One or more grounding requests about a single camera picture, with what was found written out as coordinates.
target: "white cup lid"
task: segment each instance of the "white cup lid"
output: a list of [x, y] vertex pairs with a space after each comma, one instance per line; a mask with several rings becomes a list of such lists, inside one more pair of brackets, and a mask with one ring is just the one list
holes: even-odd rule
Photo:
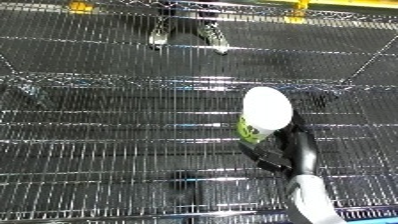
[[292, 105], [283, 93], [270, 87], [254, 87], [243, 99], [243, 116], [260, 132], [286, 127], [292, 119]]

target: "person's foot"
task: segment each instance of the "person's foot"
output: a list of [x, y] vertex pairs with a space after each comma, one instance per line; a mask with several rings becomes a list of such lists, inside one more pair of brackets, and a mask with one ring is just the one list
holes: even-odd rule
[[227, 54], [229, 43], [224, 34], [218, 28], [218, 23], [201, 23], [198, 27], [198, 34], [202, 38], [206, 39], [209, 45], [214, 48], [216, 53], [221, 55]]
[[154, 49], [160, 49], [163, 45], [167, 44], [173, 28], [170, 23], [170, 17], [160, 16], [155, 28], [149, 35], [149, 45]]

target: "dark pants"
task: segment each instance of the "dark pants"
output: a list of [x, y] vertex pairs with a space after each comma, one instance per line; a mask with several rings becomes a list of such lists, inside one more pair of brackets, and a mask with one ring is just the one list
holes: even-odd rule
[[[200, 2], [217, 2], [218, 0], [199, 0]], [[168, 7], [169, 5], [173, 4], [168, 1], [164, 1], [163, 4], [166, 6], [165, 8], [159, 9], [159, 14], [161, 16], [174, 16], [176, 14], [175, 9], [173, 7]], [[209, 5], [202, 5], [204, 9], [209, 8]], [[217, 13], [214, 12], [199, 12], [200, 17], [217, 17]]]

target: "wire grid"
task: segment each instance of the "wire grid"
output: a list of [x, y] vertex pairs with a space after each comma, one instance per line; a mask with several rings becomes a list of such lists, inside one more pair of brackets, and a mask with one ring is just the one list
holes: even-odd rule
[[259, 85], [304, 114], [343, 217], [397, 215], [397, 18], [309, 11], [289, 24], [289, 9], [218, 5], [231, 44], [219, 56], [195, 36], [192, 3], [161, 51], [147, 45], [154, 2], [83, 15], [0, 4], [2, 222], [286, 222], [286, 182], [234, 133]]

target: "sneaker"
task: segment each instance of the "sneaker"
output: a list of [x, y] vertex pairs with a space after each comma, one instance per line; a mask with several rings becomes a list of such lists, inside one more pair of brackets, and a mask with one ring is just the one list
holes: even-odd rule
[[216, 53], [225, 55], [227, 54], [229, 43], [224, 34], [218, 28], [218, 23], [202, 23], [198, 27], [198, 34], [206, 39], [208, 44], [212, 46]]
[[155, 28], [149, 35], [149, 45], [155, 49], [160, 49], [163, 45], [167, 44], [173, 28], [169, 17], [160, 16]]

